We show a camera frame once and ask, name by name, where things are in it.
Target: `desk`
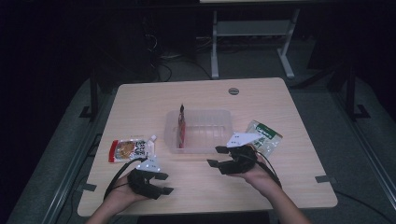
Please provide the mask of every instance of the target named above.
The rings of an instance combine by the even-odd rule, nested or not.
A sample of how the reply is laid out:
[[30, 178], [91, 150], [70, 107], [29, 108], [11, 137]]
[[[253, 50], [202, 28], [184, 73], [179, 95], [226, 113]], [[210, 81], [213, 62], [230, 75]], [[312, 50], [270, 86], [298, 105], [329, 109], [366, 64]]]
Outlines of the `desk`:
[[[230, 88], [237, 88], [239, 94], [231, 95]], [[300, 208], [336, 206], [331, 184], [317, 183], [315, 179], [326, 174], [284, 81], [281, 78], [253, 78], [120, 86], [87, 180], [88, 184], [96, 186], [96, 190], [84, 190], [78, 207], [81, 216], [90, 216], [101, 204], [109, 182], [122, 166], [122, 163], [107, 162], [112, 141], [128, 139], [132, 135], [148, 139], [153, 134], [158, 137], [155, 150], [162, 171], [169, 174], [165, 181], [153, 184], [171, 187], [174, 191], [157, 201], [135, 203], [123, 214], [272, 209], [271, 204], [243, 179], [221, 175], [206, 162], [206, 159], [227, 160], [228, 157], [170, 152], [163, 141], [166, 114], [178, 110], [181, 103], [186, 109], [229, 110], [235, 132], [244, 132], [253, 119], [279, 132], [283, 139], [269, 160], [286, 193]]]

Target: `snack bag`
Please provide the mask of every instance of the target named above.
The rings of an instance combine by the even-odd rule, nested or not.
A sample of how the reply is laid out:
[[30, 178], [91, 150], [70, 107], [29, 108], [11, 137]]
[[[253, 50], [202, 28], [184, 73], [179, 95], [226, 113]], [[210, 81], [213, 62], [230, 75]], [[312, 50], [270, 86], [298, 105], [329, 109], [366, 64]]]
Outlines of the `snack bag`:
[[246, 133], [260, 133], [263, 135], [262, 138], [254, 140], [251, 144], [267, 158], [282, 140], [282, 135], [256, 120], [249, 123]]
[[108, 152], [109, 162], [131, 161], [154, 155], [154, 141], [152, 135], [148, 141], [143, 139], [114, 140]]

